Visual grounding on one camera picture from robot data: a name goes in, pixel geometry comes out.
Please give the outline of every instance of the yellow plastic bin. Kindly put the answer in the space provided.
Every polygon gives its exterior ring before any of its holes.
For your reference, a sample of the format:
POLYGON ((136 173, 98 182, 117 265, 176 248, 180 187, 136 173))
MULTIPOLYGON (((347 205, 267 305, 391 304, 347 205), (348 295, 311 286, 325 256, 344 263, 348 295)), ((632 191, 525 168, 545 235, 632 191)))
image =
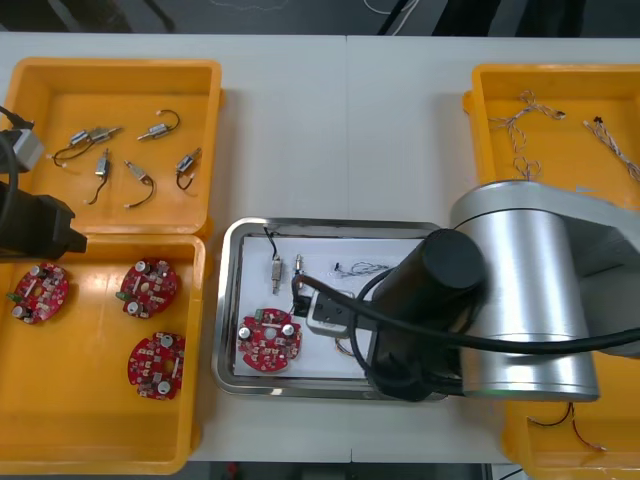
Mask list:
MULTIPOLYGON (((212 231, 208 209, 221 77, 220 65, 211 60, 22 60, 4 105, 35 121, 45 154, 67 146, 71 136, 83 129, 123 130, 68 160, 66 168, 41 158, 32 172, 20 176, 20 188, 65 202, 76 214, 73 228, 86 234, 177 233, 206 238, 212 231), (159 139, 138 141, 150 126, 174 123, 170 114, 156 115, 161 109, 176 111, 179 127, 159 139), (196 160, 193 184, 184 192, 176 185, 176 164, 198 147, 202 155, 196 160), (105 148, 112 160, 109 181, 98 201, 87 205, 85 200, 100 184, 93 172, 105 148), (156 182, 154 198, 139 208, 126 209, 124 204, 142 200, 149 189, 131 175, 125 160, 142 167, 156 182)), ((7 119, 0 125, 7 127, 7 119)))
POLYGON ((569 420, 554 427, 567 411, 566 403, 506 402, 503 449, 514 463, 536 480, 599 480, 640 478, 640 361, 595 353, 601 397, 593 403, 576 403, 575 419, 584 440, 599 445, 597 451, 580 441, 569 420))
MULTIPOLYGON (((0 299, 0 473, 172 473, 192 446, 205 247, 190 235, 94 235, 85 254, 58 262, 70 295, 51 320, 27 325, 0 299), (128 316, 115 297, 143 257, 180 277, 169 308, 128 316), (158 331, 185 336, 182 389, 173 400, 138 396, 129 354, 158 331)), ((13 291, 30 264, 0 266, 13 291)))
POLYGON ((505 128, 489 118, 512 117, 530 90, 537 102, 566 113, 552 120, 531 112, 517 120, 527 136, 520 153, 539 162, 535 181, 640 209, 640 188, 626 166, 583 121, 602 117, 622 152, 640 165, 640 66, 638 65, 479 65, 463 107, 469 113, 478 181, 522 179, 513 166, 513 145, 505 128))

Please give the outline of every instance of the motor with wire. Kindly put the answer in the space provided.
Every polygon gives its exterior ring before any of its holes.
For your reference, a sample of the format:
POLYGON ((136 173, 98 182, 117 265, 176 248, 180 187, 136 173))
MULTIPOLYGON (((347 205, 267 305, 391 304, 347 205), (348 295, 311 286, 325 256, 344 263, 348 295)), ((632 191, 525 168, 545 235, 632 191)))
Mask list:
POLYGON ((180 160, 180 162, 178 162, 178 164, 176 165, 176 185, 180 190, 186 191, 193 183, 193 178, 195 176, 195 174, 193 173, 189 175, 189 181, 186 185, 183 185, 180 182, 180 179, 194 166, 194 164, 196 163, 196 159, 200 156, 201 153, 202 149, 198 147, 190 154, 185 155, 184 158, 180 160))
POLYGON ((131 175, 133 175, 136 180, 138 180, 143 185, 147 185, 148 187, 151 187, 151 190, 149 191, 149 194, 145 198, 143 198, 142 200, 140 200, 139 202, 136 202, 136 203, 125 203, 124 208, 136 208, 136 207, 139 207, 141 205, 144 205, 149 200, 151 200, 151 198, 153 197, 153 194, 156 191, 156 182, 153 180, 153 178, 151 178, 147 174, 147 172, 145 172, 138 165, 135 165, 134 163, 131 163, 131 162, 127 161, 127 160, 125 160, 124 164, 129 168, 129 171, 131 172, 131 175))
POLYGON ((66 160, 80 157, 88 152, 94 145, 110 140, 121 130, 122 127, 96 127, 91 130, 80 130, 71 136, 69 144, 66 147, 61 148, 54 154, 47 155, 47 157, 53 160, 56 167, 66 168, 66 160))
POLYGON ((109 180, 109 172, 111 170, 111 161, 109 160, 109 149, 107 148, 102 156, 98 159, 98 163, 96 165, 95 175, 100 178, 100 185, 96 189, 96 193, 94 194, 91 200, 85 200, 84 203, 87 205, 93 205, 98 201, 98 195, 100 194, 100 190, 104 188, 109 180))
POLYGON ((147 133, 138 137, 139 141, 149 139, 156 140, 160 137, 164 137, 169 132, 173 132, 176 128, 178 128, 178 126, 180 125, 180 115, 178 115, 175 111, 169 109, 158 110, 156 112, 156 115, 162 116, 165 113, 170 113, 171 115, 173 115, 176 118, 176 123, 174 125, 167 125, 166 123, 158 123, 156 125, 152 125, 147 130, 147 133))

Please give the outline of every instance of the metal tray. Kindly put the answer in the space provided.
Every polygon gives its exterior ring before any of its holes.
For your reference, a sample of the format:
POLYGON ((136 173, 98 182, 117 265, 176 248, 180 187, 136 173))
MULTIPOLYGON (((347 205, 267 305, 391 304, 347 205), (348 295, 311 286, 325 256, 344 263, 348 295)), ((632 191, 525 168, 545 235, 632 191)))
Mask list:
POLYGON ((344 239, 417 239, 428 236, 439 227, 432 223, 244 218, 229 227, 224 237, 215 344, 211 358, 213 374, 222 390, 234 394, 388 400, 388 397, 374 391, 364 379, 252 377, 234 374, 243 239, 265 237, 264 227, 276 232, 278 238, 344 239))

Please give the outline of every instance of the red circuit board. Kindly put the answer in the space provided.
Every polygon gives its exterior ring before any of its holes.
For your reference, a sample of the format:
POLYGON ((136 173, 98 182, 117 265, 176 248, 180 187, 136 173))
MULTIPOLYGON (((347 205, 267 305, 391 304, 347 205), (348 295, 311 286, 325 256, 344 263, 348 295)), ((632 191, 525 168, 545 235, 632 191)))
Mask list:
POLYGON ((17 307, 23 309, 21 315, 14 314, 20 321, 35 325, 49 320, 69 295, 67 272, 53 263, 40 263, 22 277, 14 295, 20 300, 12 307, 13 312, 20 312, 17 307))
POLYGON ((169 262, 143 258, 129 269, 116 296, 124 300, 123 312, 151 318, 171 305, 177 291, 178 275, 169 262))
POLYGON ((257 310, 255 316, 244 318, 238 331, 244 327, 251 331, 251 336, 246 340, 238 337, 238 351, 244 353, 244 362, 255 370, 277 372, 300 352, 300 325, 293 323, 287 312, 275 308, 257 310), (285 325, 293 327, 292 335, 283 333, 285 325))
POLYGON ((174 333, 158 332, 145 338, 131 352, 127 365, 129 383, 138 395, 171 400, 182 388, 185 339, 174 333))

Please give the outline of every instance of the gray floor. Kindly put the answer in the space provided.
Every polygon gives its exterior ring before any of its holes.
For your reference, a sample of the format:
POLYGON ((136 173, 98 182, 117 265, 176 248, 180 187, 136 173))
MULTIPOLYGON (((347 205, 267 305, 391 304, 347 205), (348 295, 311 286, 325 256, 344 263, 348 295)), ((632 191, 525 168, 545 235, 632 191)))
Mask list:
MULTIPOLYGON (((56 475, 60 480, 227 480, 227 464, 189 462, 179 473, 171 476, 142 475, 56 475)), ((482 465, 308 465, 284 463, 243 463, 236 480, 491 480, 482 465)), ((2 480, 40 480, 38 476, 0 476, 2 480)))
MULTIPOLYGON (((388 10, 396 0, 369 0, 388 10)), ((160 18, 142 0, 114 0, 135 33, 165 33, 160 18)), ((490 36, 511 37, 527 0, 503 0, 490 36)), ((86 31, 60 0, 49 3, 74 32, 86 31)), ((175 33, 374 35, 384 16, 362 0, 156 0, 175 24, 175 33)), ((421 0, 400 35, 430 35, 447 0, 421 0)), ((588 0, 583 37, 640 37, 640 1, 588 0)))

